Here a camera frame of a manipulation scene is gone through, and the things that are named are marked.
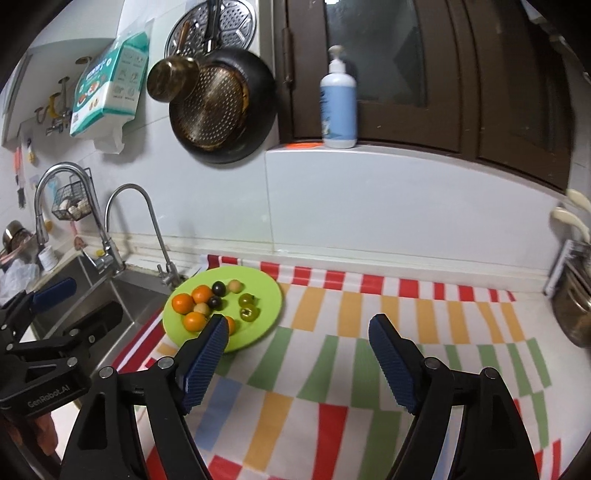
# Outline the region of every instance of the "blue bottle label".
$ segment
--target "blue bottle label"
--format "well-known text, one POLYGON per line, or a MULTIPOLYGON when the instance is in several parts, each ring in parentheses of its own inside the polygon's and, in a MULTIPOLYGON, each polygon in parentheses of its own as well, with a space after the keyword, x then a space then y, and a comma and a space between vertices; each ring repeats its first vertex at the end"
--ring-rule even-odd
POLYGON ((354 87, 320 87, 322 137, 357 139, 357 98, 354 87))

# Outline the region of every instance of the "green tomato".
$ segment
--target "green tomato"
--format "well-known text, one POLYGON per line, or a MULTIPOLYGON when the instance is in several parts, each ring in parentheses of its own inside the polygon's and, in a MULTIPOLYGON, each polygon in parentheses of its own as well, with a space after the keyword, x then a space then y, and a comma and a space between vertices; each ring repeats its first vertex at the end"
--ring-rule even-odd
POLYGON ((255 297, 249 293, 243 293, 238 298, 238 304, 243 307, 244 305, 254 305, 255 304, 255 297))
POLYGON ((245 322, 254 322, 260 314, 260 309, 256 308, 252 303, 247 303, 240 308, 240 318, 245 322))

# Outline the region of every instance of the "blue gripper pad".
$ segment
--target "blue gripper pad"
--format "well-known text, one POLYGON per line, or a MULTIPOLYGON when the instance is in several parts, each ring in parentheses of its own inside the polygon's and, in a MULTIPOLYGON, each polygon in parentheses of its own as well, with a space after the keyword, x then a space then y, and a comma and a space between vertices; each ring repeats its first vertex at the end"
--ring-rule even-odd
POLYGON ((202 343, 192 364, 187 368, 183 378, 183 408, 185 414, 191 408, 201 405, 203 396, 212 381, 213 373, 222 357, 229 340, 228 321, 219 314, 215 314, 208 321, 206 327, 195 340, 189 342, 202 343))
POLYGON ((413 341, 398 334, 383 313, 369 321, 368 336, 396 402, 417 414, 424 400, 421 366, 425 357, 413 341))
POLYGON ((74 295, 76 293, 76 287, 76 280, 69 277, 51 287, 36 292, 31 302, 31 312, 46 312, 74 295))

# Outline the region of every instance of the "window hinge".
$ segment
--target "window hinge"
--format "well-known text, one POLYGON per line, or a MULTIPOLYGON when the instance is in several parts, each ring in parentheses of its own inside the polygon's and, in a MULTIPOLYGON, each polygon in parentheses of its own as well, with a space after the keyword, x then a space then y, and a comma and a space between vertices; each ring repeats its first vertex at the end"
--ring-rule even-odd
POLYGON ((283 45, 283 84, 291 88, 294 83, 294 52, 293 38, 289 27, 285 27, 282 32, 283 45))

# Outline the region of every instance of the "striped tablecloth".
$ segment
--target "striped tablecloth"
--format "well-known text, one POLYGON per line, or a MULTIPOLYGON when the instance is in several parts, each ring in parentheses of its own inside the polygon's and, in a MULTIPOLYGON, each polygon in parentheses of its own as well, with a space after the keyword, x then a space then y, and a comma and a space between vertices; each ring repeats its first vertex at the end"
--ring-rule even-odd
MULTIPOLYGON (((367 340, 384 312, 401 336, 450 368, 498 369, 524 421, 542 480, 556 480, 561 443, 551 378, 508 291, 203 257, 259 268, 281 286, 284 309, 270 335, 225 355, 203 404, 186 417, 215 480, 376 480, 389 471, 412 421, 399 407, 367 340)), ((115 362, 120 372, 151 366, 177 347, 160 315, 115 362)), ((454 408, 448 437, 457 436, 454 408)), ((434 478, 444 480, 446 439, 434 478)), ((155 450, 153 480, 164 479, 155 450)))

